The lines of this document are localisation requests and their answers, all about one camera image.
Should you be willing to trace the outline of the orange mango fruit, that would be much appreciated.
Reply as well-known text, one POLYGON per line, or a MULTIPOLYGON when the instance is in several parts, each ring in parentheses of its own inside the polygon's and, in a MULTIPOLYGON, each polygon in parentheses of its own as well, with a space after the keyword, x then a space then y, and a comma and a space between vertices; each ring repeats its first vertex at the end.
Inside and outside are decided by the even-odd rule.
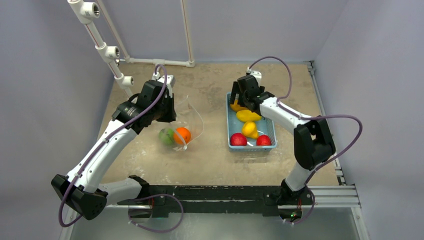
POLYGON ((229 107, 235 112, 239 112, 239 111, 243 111, 243 110, 247 110, 248 108, 245 106, 240 106, 238 103, 238 100, 235 99, 233 103, 229 104, 229 107))

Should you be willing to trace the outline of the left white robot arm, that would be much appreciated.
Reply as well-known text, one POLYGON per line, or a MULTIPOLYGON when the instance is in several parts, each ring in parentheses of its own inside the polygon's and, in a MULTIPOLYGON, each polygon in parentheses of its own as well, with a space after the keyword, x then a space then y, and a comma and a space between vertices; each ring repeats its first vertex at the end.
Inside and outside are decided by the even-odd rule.
POLYGON ((162 76, 148 80, 138 94, 119 104, 106 130, 80 163, 66 175, 57 174, 51 185, 61 203, 59 214, 68 206, 86 220, 96 218, 108 205, 132 200, 138 205, 149 199, 149 184, 138 176, 102 184, 105 173, 122 150, 152 122, 176 120, 172 87, 175 79, 162 76))

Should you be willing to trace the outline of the clear zip top bag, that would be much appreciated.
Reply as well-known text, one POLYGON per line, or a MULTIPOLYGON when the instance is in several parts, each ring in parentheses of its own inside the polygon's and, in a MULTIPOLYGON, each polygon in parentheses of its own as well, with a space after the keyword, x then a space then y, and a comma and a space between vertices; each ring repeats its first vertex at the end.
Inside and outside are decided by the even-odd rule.
POLYGON ((158 135, 161 129, 163 128, 171 128, 173 131, 176 131, 176 128, 184 127, 187 128, 191 132, 191 140, 187 144, 177 144, 174 145, 164 145, 159 142, 166 148, 180 152, 180 151, 186 151, 190 144, 195 141, 197 138, 201 136, 201 134, 204 131, 204 121, 199 114, 199 112, 196 110, 194 105, 192 104, 192 99, 187 95, 184 99, 179 101, 175 104, 175 112, 176 112, 176 121, 165 123, 162 122, 160 124, 160 128, 158 131, 158 135))

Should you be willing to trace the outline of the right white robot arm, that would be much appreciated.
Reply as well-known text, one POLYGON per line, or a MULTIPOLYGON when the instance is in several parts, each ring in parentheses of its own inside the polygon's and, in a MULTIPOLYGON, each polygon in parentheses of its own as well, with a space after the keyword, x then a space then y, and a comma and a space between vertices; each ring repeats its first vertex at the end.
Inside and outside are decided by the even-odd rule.
POLYGON ((305 190, 308 178, 316 167, 336 152, 328 122, 323 116, 303 116, 286 106, 272 93, 265 91, 264 86, 260 86, 251 74, 233 82, 229 102, 234 101, 292 134, 296 164, 281 182, 279 197, 288 204, 294 203, 305 190))

